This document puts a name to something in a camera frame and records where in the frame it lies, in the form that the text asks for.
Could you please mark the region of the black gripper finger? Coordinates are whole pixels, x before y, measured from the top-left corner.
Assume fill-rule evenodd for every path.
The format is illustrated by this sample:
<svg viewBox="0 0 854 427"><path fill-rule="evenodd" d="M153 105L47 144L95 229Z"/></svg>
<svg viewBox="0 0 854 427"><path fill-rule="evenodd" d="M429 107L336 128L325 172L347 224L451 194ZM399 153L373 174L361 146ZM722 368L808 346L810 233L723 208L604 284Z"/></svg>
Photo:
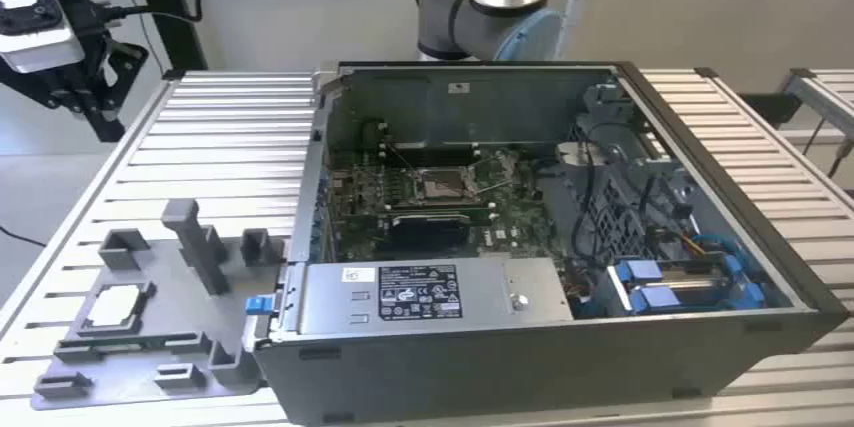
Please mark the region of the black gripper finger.
<svg viewBox="0 0 854 427"><path fill-rule="evenodd" d="M64 108L80 120L88 118L84 96L89 72L81 64L71 64L32 73L20 73L1 65L1 84L51 110Z"/></svg>
<svg viewBox="0 0 854 427"><path fill-rule="evenodd" d="M83 47L83 80L77 88L81 113L99 141L115 143L125 132L119 113L148 59L148 50L112 38L85 38Z"/></svg>

